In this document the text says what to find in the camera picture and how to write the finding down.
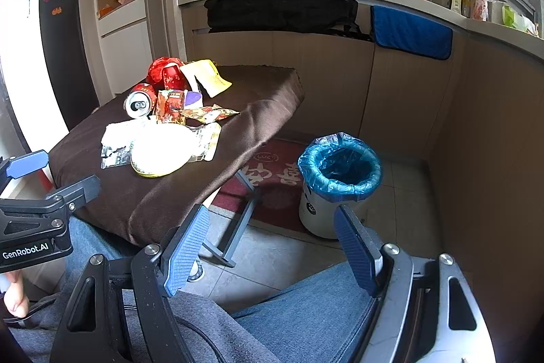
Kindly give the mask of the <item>person's left hand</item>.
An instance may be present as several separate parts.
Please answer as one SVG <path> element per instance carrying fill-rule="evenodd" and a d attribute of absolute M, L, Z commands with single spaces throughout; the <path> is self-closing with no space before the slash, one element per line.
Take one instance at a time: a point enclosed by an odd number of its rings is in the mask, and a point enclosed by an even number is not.
<path fill-rule="evenodd" d="M 4 295 L 7 310 L 17 318 L 24 318 L 29 313 L 30 301 L 24 291 L 24 275 L 21 270 L 4 274 L 9 286 Z"/>

